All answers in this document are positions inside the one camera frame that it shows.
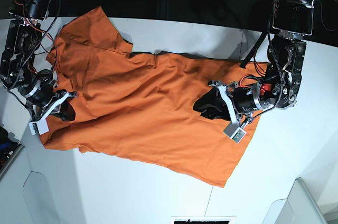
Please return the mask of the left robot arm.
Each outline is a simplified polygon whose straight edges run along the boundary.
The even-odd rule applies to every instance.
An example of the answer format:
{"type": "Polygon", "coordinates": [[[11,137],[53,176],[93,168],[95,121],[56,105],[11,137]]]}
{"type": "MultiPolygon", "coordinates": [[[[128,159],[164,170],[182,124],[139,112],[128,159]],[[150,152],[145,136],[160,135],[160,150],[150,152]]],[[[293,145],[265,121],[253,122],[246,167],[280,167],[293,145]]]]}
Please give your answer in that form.
{"type": "Polygon", "coordinates": [[[314,5],[315,0],[273,0],[266,31],[240,64],[244,69],[253,61],[257,74],[227,85],[210,81],[211,90],[194,103],[194,111],[245,127],[256,111],[262,115],[293,106],[302,81],[303,37],[313,33],[314,5]]]}

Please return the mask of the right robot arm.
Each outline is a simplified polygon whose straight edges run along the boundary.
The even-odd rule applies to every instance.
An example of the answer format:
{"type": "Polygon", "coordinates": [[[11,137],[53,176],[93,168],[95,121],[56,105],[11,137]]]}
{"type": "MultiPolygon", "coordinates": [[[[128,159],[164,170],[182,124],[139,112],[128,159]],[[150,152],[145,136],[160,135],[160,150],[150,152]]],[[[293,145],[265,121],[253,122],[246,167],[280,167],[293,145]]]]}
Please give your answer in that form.
{"type": "Polygon", "coordinates": [[[1,82],[8,92],[13,89],[25,98],[33,122],[49,115],[71,122],[76,114],[70,105],[75,92],[56,90],[57,83],[51,69],[36,71],[34,59],[49,30],[42,30],[40,22],[47,19],[52,0],[12,0],[9,13],[14,15],[8,29],[5,49],[1,56],[1,82]]]}

